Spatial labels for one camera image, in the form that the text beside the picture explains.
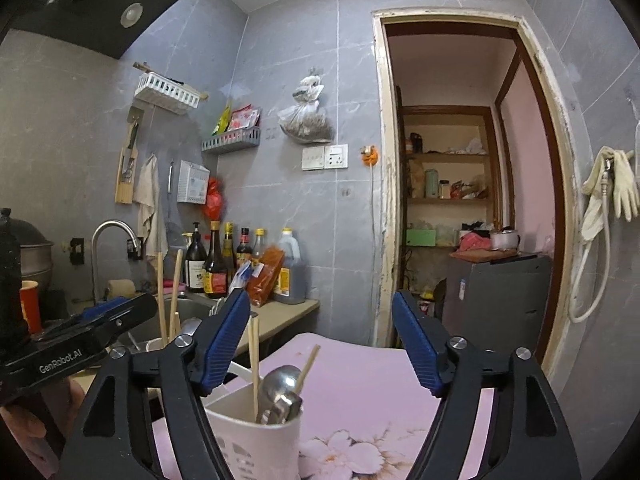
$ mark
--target floral pattern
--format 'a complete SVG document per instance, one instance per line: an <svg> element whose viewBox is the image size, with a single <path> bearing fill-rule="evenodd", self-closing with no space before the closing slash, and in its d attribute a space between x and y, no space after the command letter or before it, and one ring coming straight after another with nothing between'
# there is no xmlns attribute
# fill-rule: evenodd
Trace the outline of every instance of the floral pattern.
<svg viewBox="0 0 640 480"><path fill-rule="evenodd" d="M354 435L339 430L329 438L300 444L303 480L403 480L418 455L427 430L399 430L391 424L380 434Z"/></svg>

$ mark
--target red cup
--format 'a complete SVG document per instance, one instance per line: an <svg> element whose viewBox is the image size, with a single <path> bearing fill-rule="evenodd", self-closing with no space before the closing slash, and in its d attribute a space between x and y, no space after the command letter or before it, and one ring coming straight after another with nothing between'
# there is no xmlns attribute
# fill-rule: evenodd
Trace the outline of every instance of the red cup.
<svg viewBox="0 0 640 480"><path fill-rule="evenodd" d="M35 334L42 331L40 324L40 305L38 304L38 282L22 280L20 289L20 305L22 316L29 325L29 333Z"/></svg>

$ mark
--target pink table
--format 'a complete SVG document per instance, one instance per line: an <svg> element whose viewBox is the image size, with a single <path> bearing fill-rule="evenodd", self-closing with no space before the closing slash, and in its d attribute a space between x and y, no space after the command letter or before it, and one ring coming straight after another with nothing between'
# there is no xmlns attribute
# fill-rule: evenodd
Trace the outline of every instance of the pink table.
<svg viewBox="0 0 640 480"><path fill-rule="evenodd" d="M260 362L260 375L285 364L302 368L314 345L322 348L306 379L300 435L300 476L310 480L403 480L433 422L439 400L418 384L404 350L370 348L306 333ZM235 391L237 378L226 387ZM460 480L478 472L493 391L483 390ZM164 419L154 423L162 471L180 473Z"/></svg>

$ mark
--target countertop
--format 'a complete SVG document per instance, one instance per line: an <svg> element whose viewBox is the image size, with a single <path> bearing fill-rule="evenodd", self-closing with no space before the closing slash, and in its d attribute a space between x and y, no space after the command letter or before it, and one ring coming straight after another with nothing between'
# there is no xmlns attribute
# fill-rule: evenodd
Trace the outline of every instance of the countertop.
<svg viewBox="0 0 640 480"><path fill-rule="evenodd" d="M318 300L305 300L297 305L287 305L279 301L270 301L256 310L260 317L260 341L265 341L297 320L305 317L320 307ZM246 330L240 338L240 343L236 349L236 355L248 350L248 336ZM82 389L87 391L94 380L96 368L78 372L73 378L80 383Z"/></svg>

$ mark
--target paper towel roll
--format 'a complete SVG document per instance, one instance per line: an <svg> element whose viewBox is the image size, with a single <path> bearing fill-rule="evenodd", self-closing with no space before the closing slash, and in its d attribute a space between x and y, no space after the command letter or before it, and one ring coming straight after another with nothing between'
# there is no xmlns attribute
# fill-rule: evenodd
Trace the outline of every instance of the paper towel roll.
<svg viewBox="0 0 640 480"><path fill-rule="evenodd" d="M132 298L136 295L136 285L131 280L109 280L107 282L107 299L124 296Z"/></svg>

